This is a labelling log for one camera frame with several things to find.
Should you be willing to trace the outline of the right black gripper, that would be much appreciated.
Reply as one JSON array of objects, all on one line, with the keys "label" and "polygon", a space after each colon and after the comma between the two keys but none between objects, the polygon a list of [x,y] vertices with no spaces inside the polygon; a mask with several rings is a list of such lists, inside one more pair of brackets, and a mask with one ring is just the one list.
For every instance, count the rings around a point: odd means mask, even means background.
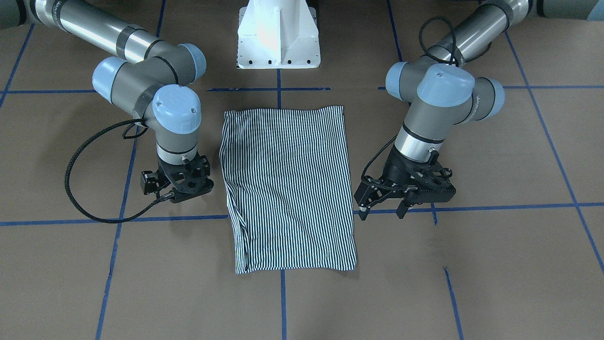
[{"label": "right black gripper", "polygon": [[173,185],[173,188],[162,200],[180,203],[185,200],[205,195],[212,191],[214,181],[210,176],[210,163],[205,155],[195,155],[184,164],[170,164],[159,159],[160,173]]}]

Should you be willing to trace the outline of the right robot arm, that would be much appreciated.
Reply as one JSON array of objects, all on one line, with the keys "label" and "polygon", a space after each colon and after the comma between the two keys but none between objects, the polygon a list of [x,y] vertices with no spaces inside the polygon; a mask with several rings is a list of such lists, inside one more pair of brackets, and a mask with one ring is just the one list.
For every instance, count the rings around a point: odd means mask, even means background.
[{"label": "right robot arm", "polygon": [[145,194],[173,203],[209,193],[207,157],[198,152],[202,105],[189,88],[206,71],[203,52],[172,45],[84,0],[3,0],[1,28],[27,23],[53,26],[111,54],[92,75],[95,91],[130,114],[133,124],[155,132],[158,170],[142,173]]}]

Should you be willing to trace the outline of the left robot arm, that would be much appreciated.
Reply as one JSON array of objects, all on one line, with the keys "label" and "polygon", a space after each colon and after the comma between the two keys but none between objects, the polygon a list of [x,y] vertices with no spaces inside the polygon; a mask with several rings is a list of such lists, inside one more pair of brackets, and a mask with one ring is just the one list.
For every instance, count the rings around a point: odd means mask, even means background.
[{"label": "left robot arm", "polygon": [[427,47],[414,62],[397,62],[388,71],[389,95],[410,108],[402,127],[389,142],[390,152],[378,178],[361,174],[354,193],[361,220],[372,207],[400,200],[395,211],[403,218],[423,203],[446,203],[455,196],[452,171],[438,162],[439,151],[455,125],[491,118],[500,112],[505,91],[500,82],[474,77],[464,66],[485,54],[492,41],[527,17],[602,21],[601,0],[486,0],[458,26],[432,17],[421,26],[443,21],[449,34]]}]

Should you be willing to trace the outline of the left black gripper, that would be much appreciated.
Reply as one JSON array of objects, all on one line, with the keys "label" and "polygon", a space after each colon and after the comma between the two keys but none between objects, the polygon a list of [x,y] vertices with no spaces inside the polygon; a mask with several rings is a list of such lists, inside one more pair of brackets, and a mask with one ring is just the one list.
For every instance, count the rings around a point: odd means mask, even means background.
[{"label": "left black gripper", "polygon": [[402,199],[395,214],[403,219],[410,207],[421,203],[445,203],[456,194],[450,181],[452,172],[438,162],[439,152],[431,151],[428,161],[412,161],[398,150],[390,151],[382,176],[362,176],[354,192],[354,200],[360,207],[360,219],[365,221],[373,206],[386,199]]}]

